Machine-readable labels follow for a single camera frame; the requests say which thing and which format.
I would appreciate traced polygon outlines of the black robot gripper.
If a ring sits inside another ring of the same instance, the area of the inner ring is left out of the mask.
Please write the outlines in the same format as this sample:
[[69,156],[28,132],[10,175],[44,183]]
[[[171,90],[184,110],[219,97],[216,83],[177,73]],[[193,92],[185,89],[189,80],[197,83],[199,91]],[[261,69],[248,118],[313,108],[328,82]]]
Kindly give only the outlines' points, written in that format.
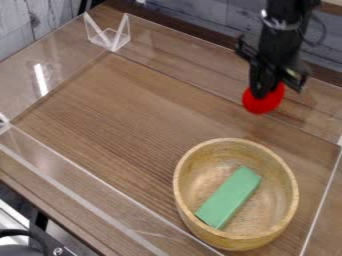
[[248,62],[249,89],[256,99],[263,99],[279,83],[296,92],[303,90],[311,70],[297,53],[288,60],[275,62],[259,51],[259,37],[245,34],[236,38],[235,53]]

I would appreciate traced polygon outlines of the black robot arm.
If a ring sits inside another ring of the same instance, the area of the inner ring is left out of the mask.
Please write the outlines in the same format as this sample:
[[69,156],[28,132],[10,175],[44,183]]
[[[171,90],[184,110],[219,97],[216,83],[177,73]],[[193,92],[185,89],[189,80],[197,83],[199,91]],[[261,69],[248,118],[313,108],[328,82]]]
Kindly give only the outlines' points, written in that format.
[[304,38],[312,11],[322,0],[267,0],[260,10],[261,29],[257,35],[241,34],[235,43],[236,55],[248,63],[251,94],[263,99],[283,83],[300,92],[311,70],[300,58],[303,43],[316,46]]

